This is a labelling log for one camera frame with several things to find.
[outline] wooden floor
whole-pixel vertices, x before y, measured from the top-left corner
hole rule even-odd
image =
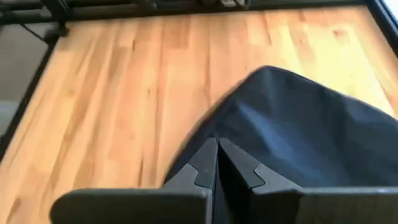
[[[365,7],[69,25],[0,165],[0,223],[48,223],[72,189],[160,186],[200,118],[261,65],[398,114],[397,59]]]

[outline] black metal frame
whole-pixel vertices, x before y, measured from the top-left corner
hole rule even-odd
[[[0,139],[0,161],[16,131],[36,85],[40,80],[41,74],[57,43],[58,37],[67,35],[68,30],[65,24],[68,21],[210,12],[366,5],[378,26],[381,28],[382,33],[386,37],[394,53],[398,55],[398,23],[383,0],[257,0],[256,2],[245,0],[244,6],[236,5],[235,7],[225,7],[215,0],[187,0],[174,2],[134,0],[134,3],[131,3],[131,0],[98,0],[97,2],[68,0],[67,3],[64,0],[40,1],[41,3],[14,3],[0,6],[0,11],[6,11],[0,14],[0,26],[6,24],[38,22],[58,23],[58,27],[50,30],[44,38],[49,44],[49,48],[26,91],[25,97],[19,105],[6,135]]]

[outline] dark fabric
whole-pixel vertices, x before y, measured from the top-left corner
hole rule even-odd
[[[204,121],[171,178],[209,137],[228,138],[302,187],[398,185],[398,123],[292,72],[262,67]]]

